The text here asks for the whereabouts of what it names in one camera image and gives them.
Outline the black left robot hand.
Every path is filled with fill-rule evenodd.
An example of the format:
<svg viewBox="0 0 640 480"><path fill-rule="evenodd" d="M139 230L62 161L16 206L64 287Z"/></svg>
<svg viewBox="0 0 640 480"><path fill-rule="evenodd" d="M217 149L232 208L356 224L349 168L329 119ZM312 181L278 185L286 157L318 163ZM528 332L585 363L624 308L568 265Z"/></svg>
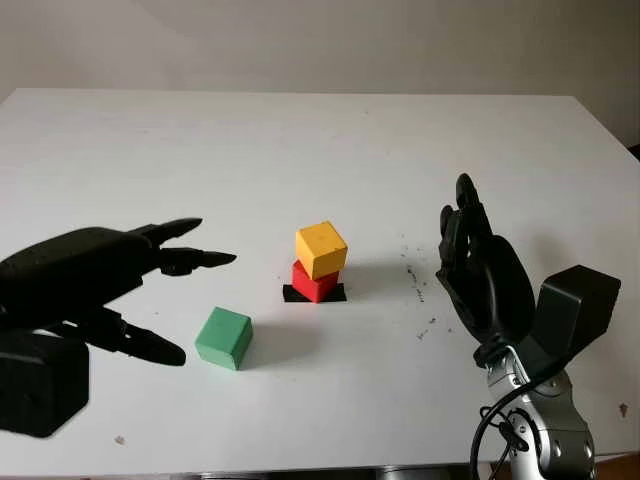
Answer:
<svg viewBox="0 0 640 480"><path fill-rule="evenodd" d="M166 246L201 222L183 218L128 231L86 227L12 254L1 262L2 333L45 330L151 363L184 365L181 347L127 323L107 305L154 270L178 277L232 263L231 253Z"/></svg>

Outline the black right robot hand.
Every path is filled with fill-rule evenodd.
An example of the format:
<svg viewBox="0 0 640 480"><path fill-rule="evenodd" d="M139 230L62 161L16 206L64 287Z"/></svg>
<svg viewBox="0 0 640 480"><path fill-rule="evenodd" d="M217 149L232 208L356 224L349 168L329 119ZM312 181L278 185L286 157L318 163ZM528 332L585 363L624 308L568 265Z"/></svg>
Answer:
<svg viewBox="0 0 640 480"><path fill-rule="evenodd" d="M440 269L436 277L455 311L479 342L473 354L483 368L529 332L535 313L532 286L512 245L495 234L466 173L456 181L456 203L440 214Z"/></svg>

